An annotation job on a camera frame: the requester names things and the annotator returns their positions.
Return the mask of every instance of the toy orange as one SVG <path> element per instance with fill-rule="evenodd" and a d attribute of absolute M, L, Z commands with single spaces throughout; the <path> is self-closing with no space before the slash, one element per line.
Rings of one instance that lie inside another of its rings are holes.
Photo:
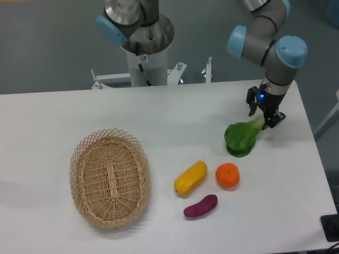
<path fill-rule="evenodd" d="M 217 182 L 224 188 L 232 188 L 240 181 L 238 167 L 232 163 L 220 165 L 216 170 Z"/>

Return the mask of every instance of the gray floor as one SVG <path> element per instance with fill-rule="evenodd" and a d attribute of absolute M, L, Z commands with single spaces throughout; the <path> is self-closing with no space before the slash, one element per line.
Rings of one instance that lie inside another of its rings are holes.
<path fill-rule="evenodd" d="M 290 0 L 290 17 L 277 35 L 297 35 L 308 44 L 309 56 L 296 81 L 312 128 L 337 103 L 339 89 L 339 29 L 325 19 L 322 1 Z M 95 27 L 103 3 L 1 2 L 0 94 L 90 89 L 90 69 L 97 75 L 128 72 L 123 52 Z M 160 0 L 160 11 L 176 30 L 169 67 L 178 61 L 188 64 L 188 83 L 203 81 L 200 71 L 208 56 L 214 81 L 263 77 L 263 69 L 226 50 L 233 28 L 251 21 L 240 1 Z M 339 184 L 338 127 L 339 121 L 317 142 L 330 185 Z"/>

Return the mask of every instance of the yellow pepper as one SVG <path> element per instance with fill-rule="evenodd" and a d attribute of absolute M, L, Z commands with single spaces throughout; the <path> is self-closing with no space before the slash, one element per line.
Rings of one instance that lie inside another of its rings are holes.
<path fill-rule="evenodd" d="M 202 160 L 197 161 L 174 182 L 174 189 L 179 195 L 188 195 L 195 190 L 205 179 L 207 166 Z"/>

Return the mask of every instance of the white table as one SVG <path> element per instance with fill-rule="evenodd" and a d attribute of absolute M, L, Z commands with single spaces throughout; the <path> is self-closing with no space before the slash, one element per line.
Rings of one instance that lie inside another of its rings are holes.
<path fill-rule="evenodd" d="M 331 246 L 319 218 L 336 209 L 295 83 L 277 128 L 262 132 L 244 158 L 226 151 L 226 127 L 254 118 L 245 99 L 259 83 L 0 96 L 1 253 L 247 254 Z M 75 147 L 108 128 L 139 139 L 153 188 L 146 213 L 117 230 L 87 223 L 69 187 Z M 174 180 L 200 159 L 207 179 L 187 198 L 177 197 Z M 232 192 L 215 181 L 216 168 L 226 162 L 240 171 Z M 216 209 L 185 220 L 183 209 L 208 194 L 218 196 Z"/>

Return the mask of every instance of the blue joint cap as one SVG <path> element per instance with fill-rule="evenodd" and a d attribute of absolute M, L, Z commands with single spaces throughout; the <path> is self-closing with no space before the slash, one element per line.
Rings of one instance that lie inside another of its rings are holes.
<path fill-rule="evenodd" d="M 127 42 L 126 36 L 109 20 L 103 16 L 98 16 L 96 19 L 96 27 L 109 42 L 114 45 L 123 45 Z"/>
<path fill-rule="evenodd" d="M 291 11 L 291 4 L 289 0 L 282 0 L 285 7 L 286 7 L 286 19 L 288 17 L 288 15 L 290 15 L 290 11 Z"/>
<path fill-rule="evenodd" d="M 276 43 L 275 51 L 284 65 L 299 69 L 304 64 L 307 45 L 299 37 L 287 35 Z"/>
<path fill-rule="evenodd" d="M 235 27 L 228 39 L 227 51 L 232 55 L 241 58 L 245 44 L 245 37 L 246 27 L 242 25 Z"/>

